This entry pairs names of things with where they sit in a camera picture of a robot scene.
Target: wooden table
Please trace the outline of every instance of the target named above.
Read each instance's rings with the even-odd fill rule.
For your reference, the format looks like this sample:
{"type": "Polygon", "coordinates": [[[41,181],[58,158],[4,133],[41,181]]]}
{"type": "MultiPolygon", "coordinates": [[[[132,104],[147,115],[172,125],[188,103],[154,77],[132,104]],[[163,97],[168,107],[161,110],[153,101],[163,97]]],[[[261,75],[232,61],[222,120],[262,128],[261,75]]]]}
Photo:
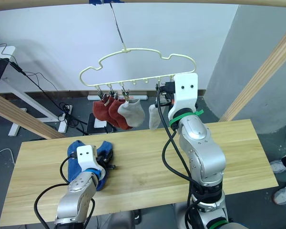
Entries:
{"type": "MultiPolygon", "coordinates": [[[[226,156],[226,194],[277,186],[250,120],[208,126],[226,156]]],[[[161,160],[162,148],[167,141],[163,129],[24,142],[12,174],[0,226],[39,222],[33,211],[34,200],[48,186],[63,183],[59,166],[67,156],[68,146],[75,140],[97,147],[103,140],[113,143],[113,163],[117,169],[110,172],[105,188],[95,195],[94,215],[186,200],[188,182],[167,170],[161,160]]],[[[172,167],[185,173],[171,145],[166,157],[172,167]]],[[[40,200],[39,210],[46,221],[54,220],[57,204],[65,193],[66,187],[58,187],[40,200]]]]}

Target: white hanger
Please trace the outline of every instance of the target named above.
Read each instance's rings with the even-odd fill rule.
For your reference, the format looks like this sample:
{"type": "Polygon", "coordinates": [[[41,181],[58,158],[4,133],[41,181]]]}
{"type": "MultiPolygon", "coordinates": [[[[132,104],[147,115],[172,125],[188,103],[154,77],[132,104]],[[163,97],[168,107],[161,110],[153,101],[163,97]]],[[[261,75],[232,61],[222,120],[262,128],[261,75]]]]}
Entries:
{"type": "Polygon", "coordinates": [[[118,26],[118,23],[116,21],[116,18],[115,18],[115,14],[114,14],[114,11],[113,11],[113,8],[112,8],[112,5],[110,3],[110,6],[111,6],[111,9],[112,9],[112,13],[113,13],[113,17],[114,17],[114,20],[115,20],[115,23],[116,23],[116,27],[117,27],[117,30],[118,30],[118,33],[120,35],[120,38],[121,38],[121,41],[122,41],[122,44],[124,46],[124,49],[122,49],[121,51],[117,51],[117,52],[113,52],[111,54],[108,54],[104,57],[102,57],[101,59],[99,59],[98,63],[99,63],[99,67],[98,68],[95,68],[95,67],[92,67],[92,66],[89,66],[85,69],[83,69],[81,72],[80,72],[80,81],[88,86],[88,87],[96,87],[97,89],[100,88],[100,85],[107,85],[108,87],[112,87],[112,84],[115,84],[115,83],[119,83],[120,85],[123,85],[124,82],[132,82],[133,84],[136,84],[136,81],[139,81],[139,80],[144,80],[146,83],[148,83],[148,80],[149,79],[154,79],[154,78],[157,78],[158,81],[160,81],[160,79],[162,77],[167,77],[167,76],[170,76],[170,78],[172,79],[174,75],[176,74],[180,74],[180,73],[172,73],[172,74],[167,74],[167,75],[158,75],[158,76],[151,76],[151,77],[144,77],[144,78],[138,78],[138,79],[130,79],[130,80],[122,80],[122,81],[115,81],[115,82],[108,82],[108,83],[99,83],[99,84],[87,84],[83,79],[82,79],[82,74],[89,70],[89,69],[93,69],[93,70],[96,70],[96,71],[99,71],[100,69],[103,68],[103,65],[102,65],[102,61],[111,57],[111,56],[115,56],[115,55],[118,55],[118,54],[121,54],[121,53],[128,53],[128,52],[131,52],[131,51],[148,51],[148,52],[156,52],[159,54],[160,58],[163,59],[163,60],[169,60],[171,59],[172,56],[179,56],[179,57],[183,57],[183,58],[186,58],[188,60],[190,60],[193,65],[194,65],[194,69],[189,71],[189,72],[184,72],[184,73],[193,73],[195,72],[196,70],[196,62],[194,61],[194,59],[192,57],[189,57],[187,55],[183,55],[183,54],[176,54],[176,53],[172,53],[170,54],[168,57],[163,57],[161,52],[156,50],[156,49],[146,49],[146,48],[129,48],[127,49],[124,42],[123,42],[123,39],[122,39],[122,36],[121,36],[121,33],[120,33],[120,30],[119,30],[119,26],[118,26]]]}

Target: hanging wire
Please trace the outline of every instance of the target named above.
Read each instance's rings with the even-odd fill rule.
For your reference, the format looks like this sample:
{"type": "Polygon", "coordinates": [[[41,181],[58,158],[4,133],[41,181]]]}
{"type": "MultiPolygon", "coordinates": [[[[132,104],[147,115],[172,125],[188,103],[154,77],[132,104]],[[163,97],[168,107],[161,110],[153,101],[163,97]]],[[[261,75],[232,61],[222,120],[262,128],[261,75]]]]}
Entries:
{"type": "Polygon", "coordinates": [[[124,41],[123,41],[123,38],[122,38],[122,35],[121,35],[121,32],[120,32],[120,29],[119,29],[119,26],[118,26],[118,22],[115,18],[115,14],[114,14],[114,11],[113,11],[113,8],[112,8],[112,4],[110,3],[110,7],[111,7],[111,11],[112,11],[112,14],[113,14],[113,18],[114,18],[114,21],[115,21],[115,24],[116,24],[116,29],[118,30],[118,33],[119,33],[119,36],[120,36],[120,39],[121,39],[121,42],[124,46],[124,50],[126,51],[126,46],[124,44],[124,41]]]}

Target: person's leg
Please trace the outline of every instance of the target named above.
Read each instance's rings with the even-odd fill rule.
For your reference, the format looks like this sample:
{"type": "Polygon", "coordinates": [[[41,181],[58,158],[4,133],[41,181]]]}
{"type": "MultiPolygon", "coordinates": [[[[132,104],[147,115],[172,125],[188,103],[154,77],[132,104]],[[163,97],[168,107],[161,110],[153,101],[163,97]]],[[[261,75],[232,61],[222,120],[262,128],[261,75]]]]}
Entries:
{"type": "Polygon", "coordinates": [[[274,173],[282,173],[286,171],[286,155],[281,160],[270,162],[270,166],[274,173]]]}
{"type": "Polygon", "coordinates": [[[286,187],[276,191],[272,196],[272,200],[277,205],[286,204],[286,187]]]}

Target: white wall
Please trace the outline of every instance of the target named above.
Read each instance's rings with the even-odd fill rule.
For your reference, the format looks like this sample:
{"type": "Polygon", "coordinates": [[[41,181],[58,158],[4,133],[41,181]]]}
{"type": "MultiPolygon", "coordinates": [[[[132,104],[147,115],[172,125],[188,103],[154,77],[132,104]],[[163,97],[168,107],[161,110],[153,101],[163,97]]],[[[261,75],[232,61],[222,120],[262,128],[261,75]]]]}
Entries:
{"type": "MultiPolygon", "coordinates": [[[[230,29],[237,5],[193,3],[113,4],[127,47],[190,55],[197,62],[199,89],[206,89],[230,29]]],[[[95,90],[78,80],[79,71],[97,66],[104,55],[122,49],[109,4],[69,5],[0,11],[0,43],[16,47],[20,67],[42,72],[59,90],[95,90]]],[[[157,54],[121,54],[104,69],[85,75],[88,83],[188,71],[188,60],[161,61],[157,54]]],[[[5,76],[24,91],[38,89],[9,67],[5,76]]],[[[53,90],[40,78],[41,87],[53,90]]],[[[155,81],[130,89],[154,89],[155,81]]],[[[0,92],[8,92],[0,85],[0,92]]]]}

